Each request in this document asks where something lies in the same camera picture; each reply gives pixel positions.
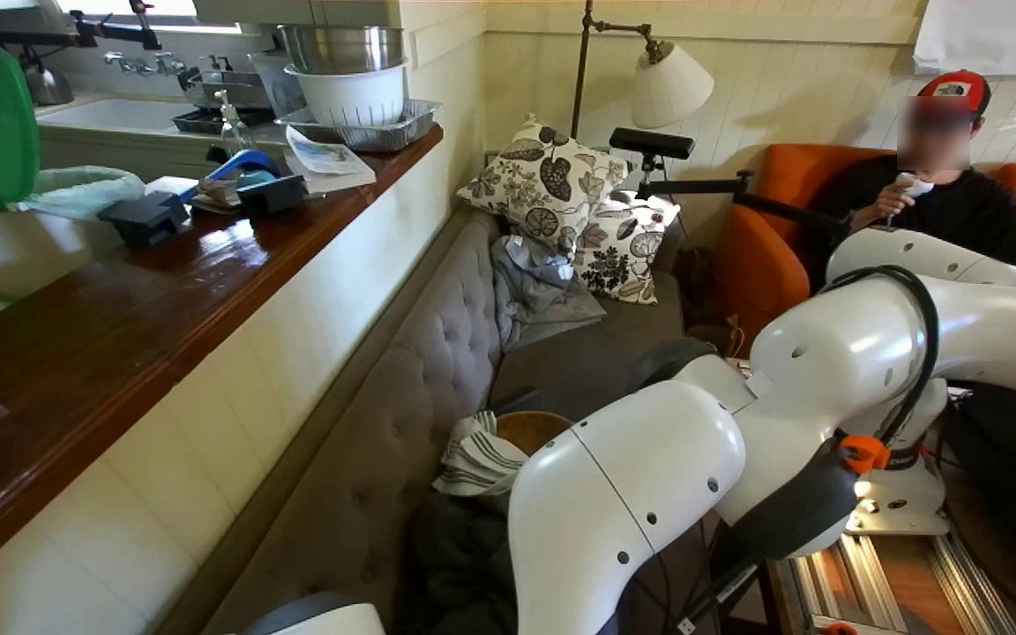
gray sofa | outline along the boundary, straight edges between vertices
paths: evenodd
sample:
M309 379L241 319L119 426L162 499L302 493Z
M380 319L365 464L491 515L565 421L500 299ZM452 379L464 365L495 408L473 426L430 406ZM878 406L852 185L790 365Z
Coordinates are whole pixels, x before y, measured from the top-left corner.
M658 257L658 305L609 305L606 319L503 357L491 243L496 223L453 213L266 479L155 631L245 631L309 594L356 594L403 626L404 534L430 499L440 447L464 412L552 408L584 418L653 379L679 344L679 298ZM658 631L658 595L702 587L690 531L626 587L622 631Z

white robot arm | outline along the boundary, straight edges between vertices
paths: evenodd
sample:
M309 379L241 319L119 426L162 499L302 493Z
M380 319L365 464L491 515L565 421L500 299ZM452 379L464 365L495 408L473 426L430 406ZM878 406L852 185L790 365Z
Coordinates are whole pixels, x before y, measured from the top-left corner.
M600 631L638 565L710 512L751 565L810 553L852 512L837 438L878 433L905 402L886 438L904 447L940 412L945 381L1016 388L1016 268L865 228L830 263L841 275L760 327L747 365L698 357L526 464L509 512L523 635Z

white lampshade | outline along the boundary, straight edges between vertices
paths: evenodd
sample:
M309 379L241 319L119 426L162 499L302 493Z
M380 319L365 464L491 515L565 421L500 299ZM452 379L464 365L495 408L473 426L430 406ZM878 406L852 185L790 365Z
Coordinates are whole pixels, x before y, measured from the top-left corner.
M638 127L665 127L690 118L710 101L714 80L711 74L672 46L658 63L638 59L634 74L634 114Z

wooden countertop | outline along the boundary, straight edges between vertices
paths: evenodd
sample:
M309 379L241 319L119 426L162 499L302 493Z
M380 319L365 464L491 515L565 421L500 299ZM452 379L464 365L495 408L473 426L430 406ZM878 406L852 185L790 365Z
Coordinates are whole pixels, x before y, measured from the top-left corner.
M92 263L0 312L0 547L440 140L365 158L378 185Z

wall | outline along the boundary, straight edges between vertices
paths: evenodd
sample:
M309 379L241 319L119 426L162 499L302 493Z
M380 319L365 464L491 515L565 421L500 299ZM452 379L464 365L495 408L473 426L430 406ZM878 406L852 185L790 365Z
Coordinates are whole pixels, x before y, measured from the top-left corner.
M487 138L503 145L533 114L572 121L582 0L487 5ZM730 177L773 140L900 145L919 0L597 0L600 23L653 23L714 79L672 131L693 138L671 177ZM606 145L626 121L630 34L593 34L578 138ZM1016 79L994 79L994 163L1016 158ZM684 197L684 243L711 246L727 200Z
M408 6L408 27L444 140L0 549L0 635L146 631L437 232L484 145L484 23Z

